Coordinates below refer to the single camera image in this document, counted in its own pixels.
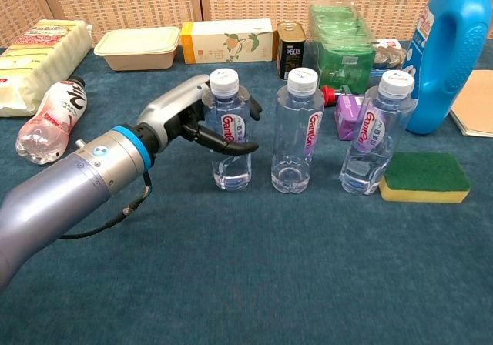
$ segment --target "brown notebook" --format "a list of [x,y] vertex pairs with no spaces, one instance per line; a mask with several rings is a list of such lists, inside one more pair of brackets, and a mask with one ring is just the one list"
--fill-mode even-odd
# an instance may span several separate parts
[[474,70],[450,111],[465,136],[493,137],[493,70]]

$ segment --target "blue tablecloth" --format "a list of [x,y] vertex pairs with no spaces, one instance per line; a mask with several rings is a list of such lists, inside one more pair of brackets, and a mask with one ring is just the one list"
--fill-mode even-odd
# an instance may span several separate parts
[[[489,42],[478,68],[493,68],[492,56]],[[0,344],[493,343],[492,140],[462,136],[450,118],[432,135],[406,133],[399,150],[455,155],[471,193],[460,205],[387,203],[341,189],[348,142],[326,109],[310,185],[283,195],[270,159],[285,82],[274,62],[230,66],[264,107],[251,184],[218,190],[206,150],[176,139],[124,223],[55,242],[21,268],[0,296]],[[167,71],[116,73],[90,52],[75,72],[89,106],[66,154],[217,67],[178,54]],[[42,168],[15,153],[25,120],[0,120],[2,198]],[[141,189],[138,179],[72,232],[103,224]]]

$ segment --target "green packaging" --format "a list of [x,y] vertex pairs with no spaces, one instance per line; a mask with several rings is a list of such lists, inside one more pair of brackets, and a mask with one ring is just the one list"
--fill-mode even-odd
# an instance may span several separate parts
[[375,57],[375,40],[350,0],[312,2],[306,64],[318,71],[320,87],[366,91]]

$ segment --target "blue ring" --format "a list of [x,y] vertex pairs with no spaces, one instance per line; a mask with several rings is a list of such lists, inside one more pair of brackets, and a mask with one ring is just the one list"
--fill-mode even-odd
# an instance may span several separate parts
[[151,167],[151,157],[149,156],[149,152],[146,147],[142,144],[142,141],[140,141],[140,138],[137,137],[131,130],[122,126],[113,127],[111,130],[124,135],[136,147],[142,157],[142,161],[144,162],[144,172],[147,172]]

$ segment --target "black cable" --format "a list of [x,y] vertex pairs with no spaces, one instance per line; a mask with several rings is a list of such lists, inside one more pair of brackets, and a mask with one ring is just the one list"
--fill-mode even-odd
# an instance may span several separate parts
[[122,222],[127,216],[132,214],[140,204],[147,198],[147,196],[150,195],[150,193],[153,191],[153,184],[151,183],[151,177],[149,176],[148,172],[145,172],[142,174],[142,177],[144,178],[144,183],[146,185],[146,188],[144,189],[143,194],[138,198],[133,200],[129,205],[127,205],[120,213],[118,216],[115,216],[113,219],[108,221],[106,224],[103,226],[100,226],[95,229],[91,229],[90,231],[84,232],[84,233],[76,233],[73,235],[63,235],[59,237],[59,239],[83,239],[85,237],[93,236],[96,235],[97,233],[100,233],[104,231],[105,229],[111,228],[114,225]]

